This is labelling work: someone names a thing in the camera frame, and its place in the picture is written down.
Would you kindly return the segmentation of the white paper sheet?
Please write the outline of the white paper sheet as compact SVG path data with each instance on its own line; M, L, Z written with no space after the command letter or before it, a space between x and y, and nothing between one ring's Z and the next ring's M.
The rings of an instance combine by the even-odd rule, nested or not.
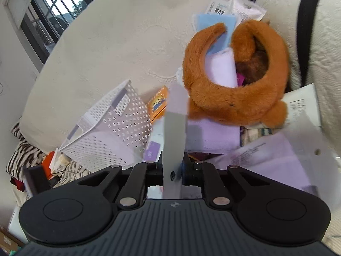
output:
M163 125L163 199L179 199L182 188L182 162L186 146L188 94L174 83L169 88Z

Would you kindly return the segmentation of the brown plush headband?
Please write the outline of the brown plush headband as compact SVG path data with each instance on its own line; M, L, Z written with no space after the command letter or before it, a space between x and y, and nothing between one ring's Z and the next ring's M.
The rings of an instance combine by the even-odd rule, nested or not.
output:
M281 36L262 21L249 20L238 25L231 37L234 60L254 60L256 43L264 47L268 69L263 77L235 88L212 82L205 71L206 53L187 45L183 60L183 82L189 94L190 119L211 118L227 125L247 126L262 123L268 128L280 127L287 117L283 102L290 73L289 55Z

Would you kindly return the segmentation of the white perforated plastic basket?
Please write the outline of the white perforated plastic basket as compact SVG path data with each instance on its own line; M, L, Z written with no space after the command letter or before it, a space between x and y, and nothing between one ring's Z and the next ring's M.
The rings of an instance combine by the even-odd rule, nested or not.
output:
M81 117L59 150L90 172L128 169L143 160L151 132L147 106L126 80Z

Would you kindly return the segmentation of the orange cartoon box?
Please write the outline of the orange cartoon box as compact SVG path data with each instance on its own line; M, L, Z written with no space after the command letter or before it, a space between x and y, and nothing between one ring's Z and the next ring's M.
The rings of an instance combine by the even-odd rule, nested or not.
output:
M163 86L147 104L151 123L161 118L167 106L168 88Z

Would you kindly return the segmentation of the large printed paper sheet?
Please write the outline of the large printed paper sheet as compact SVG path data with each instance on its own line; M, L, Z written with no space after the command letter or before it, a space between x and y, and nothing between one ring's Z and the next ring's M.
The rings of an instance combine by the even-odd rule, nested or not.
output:
M221 170L240 166L319 196L328 196L340 188L335 155L306 113L279 132L209 162Z

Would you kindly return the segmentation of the zebra striped fabric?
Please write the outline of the zebra striped fabric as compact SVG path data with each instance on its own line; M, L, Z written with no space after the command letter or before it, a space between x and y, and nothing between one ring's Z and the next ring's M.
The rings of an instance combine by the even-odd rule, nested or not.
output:
M18 121L11 129L11 133L19 140L14 153L12 154L7 166L6 172L14 179L23 182L23 169L41 165L47 155L31 145L25 140L20 131L20 122ZM62 168L59 173L53 172L52 177L59 177L56 186L62 186L77 179L89 175L91 172L75 161L71 161L68 166Z

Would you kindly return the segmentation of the large cream pillow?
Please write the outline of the large cream pillow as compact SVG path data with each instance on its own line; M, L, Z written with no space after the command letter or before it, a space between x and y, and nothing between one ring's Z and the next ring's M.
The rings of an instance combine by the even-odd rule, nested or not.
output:
M63 33L25 105L20 130L43 152L60 146L83 114L132 81L147 102L175 80L211 0L93 0Z

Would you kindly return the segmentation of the light blue face mask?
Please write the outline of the light blue face mask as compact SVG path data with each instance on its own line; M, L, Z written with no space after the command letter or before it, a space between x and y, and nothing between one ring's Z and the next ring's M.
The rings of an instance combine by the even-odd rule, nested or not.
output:
M211 55L230 46L237 23L235 15L198 14L194 20L197 33L190 45L193 45L195 51Z

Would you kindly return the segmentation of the white printed leaflet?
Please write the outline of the white printed leaflet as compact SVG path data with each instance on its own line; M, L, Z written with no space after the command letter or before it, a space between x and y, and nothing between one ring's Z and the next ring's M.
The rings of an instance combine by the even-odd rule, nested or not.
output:
M236 15L237 24L248 20L261 21L266 15L266 10L250 0L211 0L206 14Z

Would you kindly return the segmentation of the cream quilted cushion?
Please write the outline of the cream quilted cushion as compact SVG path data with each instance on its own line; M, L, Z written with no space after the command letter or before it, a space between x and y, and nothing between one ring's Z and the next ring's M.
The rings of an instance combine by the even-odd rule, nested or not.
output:
M300 87L296 20L301 0L256 0L290 53L290 86ZM340 0L319 0L314 18L307 83L316 88L325 135L340 142Z

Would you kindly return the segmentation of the window with dark frame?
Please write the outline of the window with dark frame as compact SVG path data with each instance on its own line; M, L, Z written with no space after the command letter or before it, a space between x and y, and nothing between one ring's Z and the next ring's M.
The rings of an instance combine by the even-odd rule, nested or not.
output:
M63 32L93 0L31 0L20 28L45 63Z

